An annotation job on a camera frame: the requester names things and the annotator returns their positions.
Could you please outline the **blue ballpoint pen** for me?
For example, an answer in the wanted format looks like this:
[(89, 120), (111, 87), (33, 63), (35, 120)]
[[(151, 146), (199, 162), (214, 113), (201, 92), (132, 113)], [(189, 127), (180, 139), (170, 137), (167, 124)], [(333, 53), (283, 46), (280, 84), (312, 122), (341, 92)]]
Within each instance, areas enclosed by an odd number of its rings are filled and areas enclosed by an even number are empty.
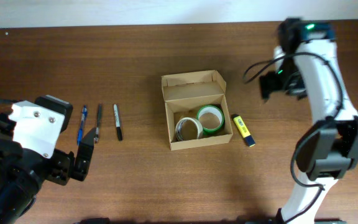
[(80, 144), (80, 142), (81, 142), (81, 140), (83, 138), (83, 132), (84, 132), (84, 128), (85, 128), (87, 115), (88, 115), (87, 106), (83, 105), (82, 110), (81, 110), (80, 125), (79, 125), (79, 128), (78, 128), (77, 139), (76, 139), (77, 145)]

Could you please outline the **dark grey pen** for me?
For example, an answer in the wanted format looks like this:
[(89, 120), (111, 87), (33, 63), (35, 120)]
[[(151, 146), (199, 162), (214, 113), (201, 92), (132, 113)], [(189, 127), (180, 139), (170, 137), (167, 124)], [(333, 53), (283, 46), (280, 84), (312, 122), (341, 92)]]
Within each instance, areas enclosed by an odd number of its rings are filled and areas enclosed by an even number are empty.
[(99, 142), (99, 132), (101, 126), (101, 118), (102, 118), (103, 105), (101, 103), (98, 104), (97, 118), (96, 118), (96, 131), (94, 135), (94, 143), (97, 144)]

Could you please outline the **yellow highlighter marker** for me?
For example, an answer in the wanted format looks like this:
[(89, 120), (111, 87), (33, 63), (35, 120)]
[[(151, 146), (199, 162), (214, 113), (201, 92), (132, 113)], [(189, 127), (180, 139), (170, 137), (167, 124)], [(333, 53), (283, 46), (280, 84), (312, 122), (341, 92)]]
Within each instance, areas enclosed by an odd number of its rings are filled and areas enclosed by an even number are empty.
[(255, 141), (249, 131), (249, 129), (247, 128), (244, 120), (242, 119), (242, 117), (238, 114), (233, 114), (231, 116), (234, 124), (236, 125), (237, 129), (239, 130), (242, 138), (244, 139), (245, 143), (247, 146), (252, 147), (255, 145)]

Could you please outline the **green tape roll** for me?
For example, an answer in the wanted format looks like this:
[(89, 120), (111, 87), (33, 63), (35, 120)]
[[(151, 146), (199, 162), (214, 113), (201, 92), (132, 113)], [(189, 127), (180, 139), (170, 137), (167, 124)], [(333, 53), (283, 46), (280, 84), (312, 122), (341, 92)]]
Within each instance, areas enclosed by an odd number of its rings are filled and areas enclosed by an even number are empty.
[(223, 112), (214, 105), (201, 107), (196, 119), (201, 123), (204, 133), (209, 135), (217, 133), (224, 124)]

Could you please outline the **white tape roll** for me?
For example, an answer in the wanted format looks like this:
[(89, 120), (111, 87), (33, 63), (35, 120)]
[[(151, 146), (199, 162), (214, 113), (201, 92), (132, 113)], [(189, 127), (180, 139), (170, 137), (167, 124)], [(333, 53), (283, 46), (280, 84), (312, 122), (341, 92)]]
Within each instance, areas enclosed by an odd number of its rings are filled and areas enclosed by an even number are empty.
[(203, 127), (197, 119), (184, 117), (177, 122), (175, 135), (178, 141), (200, 139), (203, 135)]

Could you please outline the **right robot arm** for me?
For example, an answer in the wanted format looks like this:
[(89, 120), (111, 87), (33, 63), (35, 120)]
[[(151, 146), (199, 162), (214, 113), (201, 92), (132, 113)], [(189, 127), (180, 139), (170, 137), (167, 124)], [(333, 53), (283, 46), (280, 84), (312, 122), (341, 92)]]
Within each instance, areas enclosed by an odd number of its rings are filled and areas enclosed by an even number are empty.
[(358, 163), (358, 112), (341, 76), (330, 23), (288, 18), (278, 27), (278, 40), (271, 61), (276, 70), (259, 78), (262, 98), (275, 91), (307, 97), (313, 124), (296, 144), (290, 162), (295, 186), (274, 222), (314, 223), (330, 188)]

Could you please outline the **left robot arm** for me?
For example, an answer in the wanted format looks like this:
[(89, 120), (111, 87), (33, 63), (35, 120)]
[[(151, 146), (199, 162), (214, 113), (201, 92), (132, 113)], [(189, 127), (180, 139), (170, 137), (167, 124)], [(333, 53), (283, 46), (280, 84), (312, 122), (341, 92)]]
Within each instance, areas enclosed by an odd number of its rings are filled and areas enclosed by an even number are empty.
[(45, 181), (66, 185), (88, 175), (97, 128), (77, 140), (76, 153), (56, 149), (73, 107), (50, 95), (35, 102), (3, 100), (0, 113), (0, 223), (14, 223), (35, 203)]

